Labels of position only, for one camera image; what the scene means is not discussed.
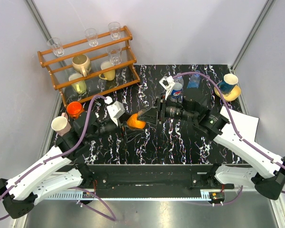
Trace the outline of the orange juice bottle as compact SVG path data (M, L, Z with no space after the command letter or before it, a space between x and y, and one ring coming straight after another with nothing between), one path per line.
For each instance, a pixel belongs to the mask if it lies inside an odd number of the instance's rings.
M139 113L132 114L126 121L128 128L131 130L142 130L146 126L146 122L138 119Z

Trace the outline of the Pepsi bottle blue cap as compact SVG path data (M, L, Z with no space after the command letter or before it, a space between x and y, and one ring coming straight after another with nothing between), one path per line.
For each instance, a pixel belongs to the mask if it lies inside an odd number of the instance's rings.
M171 96L176 98L178 102L182 101L182 91L184 80L182 76L178 76L174 79L175 85L172 89Z

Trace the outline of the clear blue water bottle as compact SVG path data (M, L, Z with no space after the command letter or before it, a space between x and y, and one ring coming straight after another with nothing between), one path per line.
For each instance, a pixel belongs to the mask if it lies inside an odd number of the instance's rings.
M199 88L200 85L200 74L191 74L189 78L189 82L187 88Z

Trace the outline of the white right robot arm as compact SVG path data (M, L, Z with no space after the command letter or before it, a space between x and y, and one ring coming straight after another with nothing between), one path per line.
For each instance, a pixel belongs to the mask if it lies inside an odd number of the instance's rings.
M205 98L190 98L185 95L182 102L168 96L158 98L156 103L139 112L137 119L149 124L158 125L166 119L177 119L189 122L199 133L218 144L230 149L244 159L251 168L214 164L211 170L202 176L201 182L211 188L233 184L254 188L262 196L276 200L283 192L285 185L285 157L265 150L256 142L249 142L236 128L249 121L242 130L248 136L255 136L258 120L236 111L222 107L216 113L206 106Z

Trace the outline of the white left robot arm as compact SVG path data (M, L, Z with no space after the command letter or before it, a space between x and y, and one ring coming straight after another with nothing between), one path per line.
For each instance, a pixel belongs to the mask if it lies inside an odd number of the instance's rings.
M0 179L0 202L8 216L18 219L29 213L38 203L49 196L69 188L90 188L96 185L93 173L85 164L76 164L63 175L50 178L60 168L77 160L89 149L87 140L118 132L127 139L145 128L146 123L138 120L138 114L122 114L116 120L98 123L93 112L82 112L71 122L60 116L64 124L53 121L56 129L67 129L57 139L56 145L37 162L11 179Z

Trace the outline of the yellow mug on shelf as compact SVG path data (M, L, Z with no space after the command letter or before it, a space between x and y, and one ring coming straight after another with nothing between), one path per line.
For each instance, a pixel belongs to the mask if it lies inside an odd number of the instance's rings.
M101 70L105 70L111 67L113 67L113 64L110 61L106 61L101 64ZM113 70L104 72L99 75L99 78L103 80L107 80L107 81L112 81L115 79L115 70L113 69Z

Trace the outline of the orange mug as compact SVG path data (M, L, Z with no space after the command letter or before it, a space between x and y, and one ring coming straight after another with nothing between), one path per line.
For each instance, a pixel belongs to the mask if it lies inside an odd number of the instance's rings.
M78 101L73 101L68 104L66 111L70 117L77 119L82 112L84 112L83 105Z

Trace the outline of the pale green mug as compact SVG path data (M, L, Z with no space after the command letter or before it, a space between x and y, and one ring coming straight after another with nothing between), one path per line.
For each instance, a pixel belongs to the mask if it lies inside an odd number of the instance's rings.
M68 80L72 81L78 78L82 78L83 76L79 73L75 73L72 74L71 76L69 76ZM72 84L72 87L74 88L74 90L78 93L78 94L84 94L86 92L86 83L84 80L82 81L78 81L76 83Z

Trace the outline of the pink mug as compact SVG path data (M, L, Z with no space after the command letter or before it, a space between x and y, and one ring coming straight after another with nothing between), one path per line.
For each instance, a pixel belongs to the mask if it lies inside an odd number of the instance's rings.
M71 124L66 113L54 118L51 122L51 128L59 135L63 136L71 130Z

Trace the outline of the clear glass middle shelf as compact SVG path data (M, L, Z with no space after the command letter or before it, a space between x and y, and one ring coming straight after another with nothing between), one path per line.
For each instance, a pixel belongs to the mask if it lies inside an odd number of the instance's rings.
M112 65L116 66L116 65L121 64L122 62L121 52L122 52L122 48L119 46L116 46L116 47L110 46L107 48L109 60Z

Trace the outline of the wooden three-tier shelf rack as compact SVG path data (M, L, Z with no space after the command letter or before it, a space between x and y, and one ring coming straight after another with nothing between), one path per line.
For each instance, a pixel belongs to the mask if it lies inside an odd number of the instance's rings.
M51 49L39 51L38 60L48 71L64 106L73 101L83 103L94 95L106 95L140 82L134 67L137 59L130 47L132 39L131 31L123 26L118 40L106 32L98 36L95 47L85 38L63 45L60 57Z

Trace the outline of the beige ceramic mug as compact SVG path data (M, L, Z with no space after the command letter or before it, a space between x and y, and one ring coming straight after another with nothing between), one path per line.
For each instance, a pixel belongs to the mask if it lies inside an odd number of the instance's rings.
M72 66L76 72L87 77L91 70L91 61L85 54L77 55L72 58Z

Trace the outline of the blue cup white inside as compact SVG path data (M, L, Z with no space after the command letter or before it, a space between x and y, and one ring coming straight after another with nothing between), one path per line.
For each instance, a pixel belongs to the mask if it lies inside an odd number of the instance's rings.
M238 77L234 74L226 74L223 80L218 83L218 88L224 95L229 94L238 83Z

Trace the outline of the yellow saucer plate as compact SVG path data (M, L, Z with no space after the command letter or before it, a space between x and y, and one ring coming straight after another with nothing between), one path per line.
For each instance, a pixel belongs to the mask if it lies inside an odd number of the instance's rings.
M236 100L241 95L241 88L236 85L228 95L223 95L227 102Z

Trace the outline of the clear glass top right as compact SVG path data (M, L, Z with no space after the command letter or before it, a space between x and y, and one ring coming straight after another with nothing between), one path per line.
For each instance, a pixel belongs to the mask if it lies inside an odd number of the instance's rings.
M111 23L108 24L108 29L109 29L109 32L111 34L111 38L113 40L120 39L120 37L121 37L121 33L120 33L121 26L120 26L120 23L118 23L118 22L111 22Z

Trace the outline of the clear glass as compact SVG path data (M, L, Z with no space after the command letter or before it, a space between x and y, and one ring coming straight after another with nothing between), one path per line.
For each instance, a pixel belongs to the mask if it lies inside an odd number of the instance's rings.
M121 26L120 26L120 23L118 23L118 22L111 22L111 23L108 24L108 29L109 29L109 32L111 34L111 38L113 40L120 39L120 37L121 37L121 33L120 33Z
M85 37L89 46L96 47L98 45L98 33L94 28L88 28L85 30Z
M59 38L51 38L47 41L47 45L51 48L52 52L56 57L64 55L63 45Z

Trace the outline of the clear glass top middle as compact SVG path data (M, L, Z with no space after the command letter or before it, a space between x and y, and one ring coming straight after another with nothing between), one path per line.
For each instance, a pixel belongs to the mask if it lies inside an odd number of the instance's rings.
M98 33L94 28L88 28L85 30L85 37L89 46L96 47L98 45Z

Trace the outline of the clear glass top left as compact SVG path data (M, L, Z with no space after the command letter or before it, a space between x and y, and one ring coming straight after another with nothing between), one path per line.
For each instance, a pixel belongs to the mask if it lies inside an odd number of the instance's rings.
M52 52L56 57L64 55L63 45L59 38L51 38L47 41L47 45L51 48Z

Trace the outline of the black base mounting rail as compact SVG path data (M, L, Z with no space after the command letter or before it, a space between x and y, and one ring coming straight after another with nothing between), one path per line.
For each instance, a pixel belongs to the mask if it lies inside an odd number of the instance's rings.
M212 165L86 165L70 164L59 169L79 168L86 178L83 188L96 187L102 199L146 200L197 198L201 190L233 190L234 184L214 181Z

